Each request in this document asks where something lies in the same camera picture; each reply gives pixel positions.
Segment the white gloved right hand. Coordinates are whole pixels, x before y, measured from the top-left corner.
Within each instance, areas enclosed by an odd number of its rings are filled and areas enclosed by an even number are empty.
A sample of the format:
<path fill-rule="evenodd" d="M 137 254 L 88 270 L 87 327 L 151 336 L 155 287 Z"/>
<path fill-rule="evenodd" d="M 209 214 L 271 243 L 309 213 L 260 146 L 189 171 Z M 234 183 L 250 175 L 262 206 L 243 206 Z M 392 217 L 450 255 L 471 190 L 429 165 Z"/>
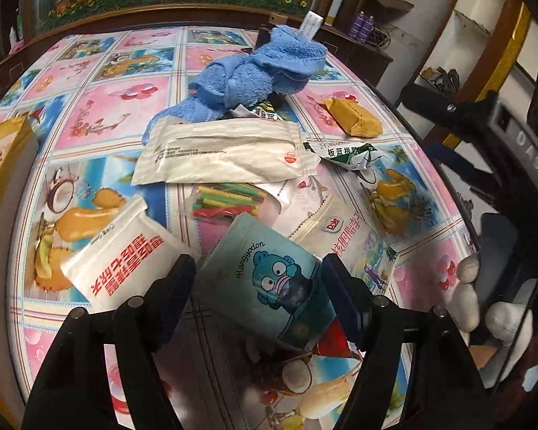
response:
<path fill-rule="evenodd" d="M 497 302 L 481 312 L 475 281 L 480 269 L 477 253 L 468 255 L 458 265 L 458 286 L 447 305 L 465 340 L 477 326 L 487 329 L 484 345 L 472 345 L 470 353 L 486 388 L 507 378 L 525 353 L 533 337 L 533 313 L 526 309 L 537 280 L 530 278 L 522 284 L 512 302 Z"/>

